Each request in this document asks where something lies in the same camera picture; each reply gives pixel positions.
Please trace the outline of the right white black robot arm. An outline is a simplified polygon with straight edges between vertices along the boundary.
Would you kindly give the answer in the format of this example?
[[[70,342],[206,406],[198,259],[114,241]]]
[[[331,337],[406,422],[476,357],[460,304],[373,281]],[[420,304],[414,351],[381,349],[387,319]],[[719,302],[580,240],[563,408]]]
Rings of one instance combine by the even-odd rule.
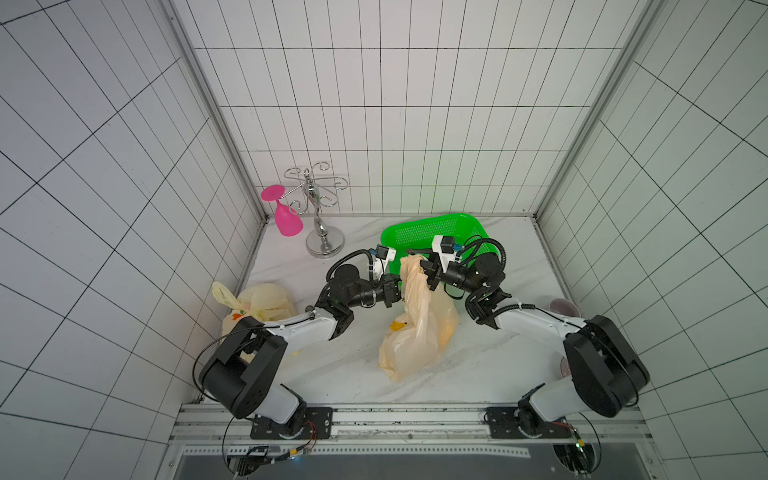
[[[649,371],[611,319],[557,314],[505,292],[503,253],[483,253],[472,261],[440,249],[407,253],[420,260],[431,289],[442,283],[466,293],[465,310],[476,324],[516,333],[566,360],[568,376],[533,387],[516,403],[514,415],[525,436],[536,438],[545,424],[585,411],[613,418],[635,405],[649,383]]]

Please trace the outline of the yellow printed plastic bag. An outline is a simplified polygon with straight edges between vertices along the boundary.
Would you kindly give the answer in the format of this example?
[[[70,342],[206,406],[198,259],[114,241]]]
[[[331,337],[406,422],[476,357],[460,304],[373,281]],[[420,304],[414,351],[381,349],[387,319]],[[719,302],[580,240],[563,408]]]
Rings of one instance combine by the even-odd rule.
[[[212,295],[229,312],[222,320],[222,343],[225,334],[232,331],[238,321],[252,316],[262,323],[275,323],[297,315],[297,310],[287,289],[274,283],[257,284],[235,296],[220,282],[212,283]]]

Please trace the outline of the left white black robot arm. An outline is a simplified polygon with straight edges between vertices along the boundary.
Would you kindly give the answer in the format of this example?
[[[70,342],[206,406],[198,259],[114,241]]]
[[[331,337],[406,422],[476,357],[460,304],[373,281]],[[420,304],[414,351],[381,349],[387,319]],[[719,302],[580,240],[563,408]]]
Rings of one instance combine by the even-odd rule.
[[[339,337],[354,320],[356,308],[378,303],[391,307],[401,299],[399,276],[363,279],[355,266],[342,265],[306,313],[271,326],[252,316],[238,320],[197,375],[198,383],[234,418],[255,415],[271,421],[273,431],[296,436],[306,422],[307,404],[275,382],[284,356]]]

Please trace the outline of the plain beige plastic bag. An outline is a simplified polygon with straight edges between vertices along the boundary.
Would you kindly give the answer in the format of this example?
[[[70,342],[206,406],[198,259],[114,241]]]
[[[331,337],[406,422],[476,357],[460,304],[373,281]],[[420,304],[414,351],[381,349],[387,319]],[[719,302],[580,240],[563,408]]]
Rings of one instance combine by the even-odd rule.
[[[401,259],[404,312],[391,323],[379,349],[379,368],[393,382],[438,364],[459,323],[454,300],[429,288],[424,259],[418,254]]]

